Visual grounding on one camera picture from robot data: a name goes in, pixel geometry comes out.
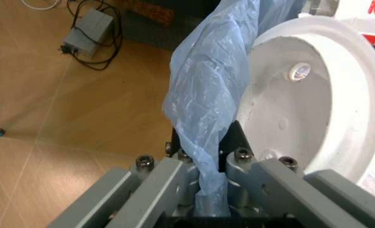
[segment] power cord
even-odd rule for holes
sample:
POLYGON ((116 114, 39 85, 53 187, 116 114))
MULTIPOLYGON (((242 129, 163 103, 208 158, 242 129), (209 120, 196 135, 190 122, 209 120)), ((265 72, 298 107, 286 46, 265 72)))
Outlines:
POLYGON ((60 1, 61 0, 56 0, 55 3, 53 3, 51 6, 48 6, 48 7, 45 7, 45 8, 38 8, 38 7, 34 7, 34 6, 29 5, 28 3, 25 2, 25 0, 21 0, 21 2, 24 3, 24 5, 26 5, 28 8, 31 8, 33 10, 50 10, 50 9, 54 8, 55 6, 57 6, 60 3, 60 1))
POLYGON ((78 55, 78 50, 72 50, 70 47, 67 47, 67 46, 60 46, 60 50, 62 51, 62 53, 64 54, 71 54, 73 56, 73 58, 75 60, 77 60, 79 63, 87 66, 88 68, 91 68, 93 70, 104 70, 108 67, 108 65, 111 63, 111 61, 117 56, 117 54, 119 53, 120 49, 121 49, 121 45, 123 43, 123 31, 122 31, 122 26, 121 26, 121 13, 120 11, 106 3, 104 0, 82 0, 77 8, 76 8, 76 12, 73 13, 69 7, 69 1, 67 1, 67 8, 69 9, 69 12, 72 13, 73 15, 73 22, 72 22, 72 26, 71 28, 73 29, 77 29, 79 30, 80 32, 83 33, 83 35, 85 35, 85 37, 87 37, 89 40, 93 41, 95 44, 98 44, 98 45, 101 45, 101 46, 105 46, 105 47, 111 47, 111 46, 114 46, 114 51, 111 55, 110 58, 106 59, 106 60, 103 60, 103 61, 97 61, 97 62, 89 62, 89 61, 84 61, 82 59, 80 59, 77 55, 78 55), (116 21, 117 23, 112 23, 111 25, 111 30, 112 30, 112 42, 109 43, 109 44, 105 44, 105 43, 100 43, 99 41, 96 41, 94 39, 92 39, 88 34, 86 34, 82 29, 80 29, 79 27, 76 26, 76 21, 79 17, 79 12, 80 12, 80 9, 81 7, 83 6, 83 4, 85 2, 88 2, 88 1, 96 1, 96 2, 100 2, 100 5, 96 8, 96 10, 100 11, 100 12, 106 12, 107 10, 112 10, 113 13, 115 14, 115 17, 116 17, 116 21), (103 67, 95 67, 94 65, 101 65, 101 64, 105 64, 103 67))

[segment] bolt head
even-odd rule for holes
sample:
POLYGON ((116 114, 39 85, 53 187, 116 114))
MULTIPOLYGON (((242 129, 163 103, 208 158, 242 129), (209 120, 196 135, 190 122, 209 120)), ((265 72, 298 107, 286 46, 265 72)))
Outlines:
POLYGON ((252 159, 252 151, 247 148, 239 147, 234 152, 235 160, 239 163, 248 163, 252 159))
POLYGON ((136 170, 151 171, 155 167, 154 158, 151 155, 142 155, 135 160, 136 170))
POLYGON ((165 153, 167 157, 172 156, 172 143, 171 142, 166 142, 165 143, 165 153))
POLYGON ((177 152, 177 158, 186 163, 193 161, 192 158, 189 157, 182 148, 180 148, 179 151, 177 152))
POLYGON ((293 171, 296 171, 296 169, 298 167, 297 161, 294 158, 291 158, 291 157, 288 157, 288 156, 280 157, 279 161, 293 171))

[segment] gray power strip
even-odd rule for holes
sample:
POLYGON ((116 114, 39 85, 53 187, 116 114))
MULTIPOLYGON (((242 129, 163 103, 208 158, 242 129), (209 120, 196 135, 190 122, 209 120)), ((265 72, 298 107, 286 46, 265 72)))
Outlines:
MULTIPOLYGON (((113 17, 95 9, 89 9, 82 19, 76 24, 90 38, 102 43, 110 32, 110 26, 113 23, 113 17)), ((66 38, 63 40, 65 46, 70 47, 72 51, 92 57, 98 48, 98 44, 87 38, 80 30, 72 28, 66 38)))

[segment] metal bracket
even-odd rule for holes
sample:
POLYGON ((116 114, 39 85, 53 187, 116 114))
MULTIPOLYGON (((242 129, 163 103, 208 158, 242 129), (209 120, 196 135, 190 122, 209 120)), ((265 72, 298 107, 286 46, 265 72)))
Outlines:
POLYGON ((60 214, 48 228, 103 227, 138 187, 130 171, 114 168, 60 214))
POLYGON ((106 227, 153 227, 163 213, 172 215, 185 194, 186 183, 183 162, 164 158, 106 227))

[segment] blue plastic bag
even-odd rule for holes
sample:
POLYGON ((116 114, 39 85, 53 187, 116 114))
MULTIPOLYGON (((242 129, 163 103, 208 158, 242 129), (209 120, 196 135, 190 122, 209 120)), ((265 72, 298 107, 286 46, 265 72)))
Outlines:
POLYGON ((218 145, 249 83, 248 54, 261 32, 294 18, 303 0, 222 0, 174 51, 163 111, 200 171, 195 214, 228 216, 218 145))

